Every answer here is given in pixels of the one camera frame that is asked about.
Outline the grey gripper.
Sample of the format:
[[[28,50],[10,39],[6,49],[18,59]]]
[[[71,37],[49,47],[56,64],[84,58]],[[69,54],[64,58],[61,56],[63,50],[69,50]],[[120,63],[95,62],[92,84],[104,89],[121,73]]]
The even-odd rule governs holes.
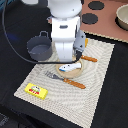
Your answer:
[[[79,30],[76,34],[76,39],[73,44],[74,53],[80,52],[82,53],[85,49],[85,39],[86,35],[82,30]]]

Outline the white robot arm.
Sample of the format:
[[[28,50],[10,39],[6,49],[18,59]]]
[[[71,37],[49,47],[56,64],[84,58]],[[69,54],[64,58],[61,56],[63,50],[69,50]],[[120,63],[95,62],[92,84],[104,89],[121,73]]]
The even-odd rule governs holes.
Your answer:
[[[81,25],[81,0],[21,0],[26,5],[48,7],[52,15],[51,37],[61,62],[71,62],[73,44]]]

